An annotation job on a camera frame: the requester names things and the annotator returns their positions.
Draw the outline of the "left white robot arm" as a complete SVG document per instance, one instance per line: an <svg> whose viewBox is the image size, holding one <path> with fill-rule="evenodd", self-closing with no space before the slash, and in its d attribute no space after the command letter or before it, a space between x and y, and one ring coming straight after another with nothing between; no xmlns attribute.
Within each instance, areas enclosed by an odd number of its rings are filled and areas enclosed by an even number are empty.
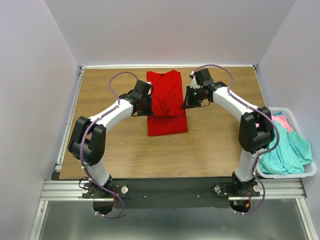
<svg viewBox="0 0 320 240"><path fill-rule="evenodd" d="M132 90L118 96L111 106L89 118L81 116L75 122L67 150L80 161L93 191L101 198L113 193L112 177L102 162L107 133L130 116L152 115L153 90L151 82L138 80Z"/></svg>

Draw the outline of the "red t shirt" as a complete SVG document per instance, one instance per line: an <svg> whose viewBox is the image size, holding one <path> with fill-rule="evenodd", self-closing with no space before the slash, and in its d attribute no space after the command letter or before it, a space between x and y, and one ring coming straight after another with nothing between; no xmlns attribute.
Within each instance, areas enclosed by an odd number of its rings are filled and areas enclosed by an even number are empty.
<svg viewBox="0 0 320 240"><path fill-rule="evenodd" d="M148 71L146 78L152 83L153 115L147 117L150 137L188 132L181 73L171 70L165 73Z"/></svg>

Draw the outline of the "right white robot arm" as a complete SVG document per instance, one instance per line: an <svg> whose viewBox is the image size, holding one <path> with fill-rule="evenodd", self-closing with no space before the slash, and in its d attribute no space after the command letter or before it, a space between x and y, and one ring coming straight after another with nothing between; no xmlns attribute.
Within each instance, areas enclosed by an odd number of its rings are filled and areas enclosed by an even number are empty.
<svg viewBox="0 0 320 240"><path fill-rule="evenodd" d="M225 83L215 82L206 66L190 74L182 109L200 108L207 100L231 113L239 121L239 164L233 172L229 190L236 196L245 194L255 184L260 156L275 139L275 125L267 107L257 107L237 96Z"/></svg>

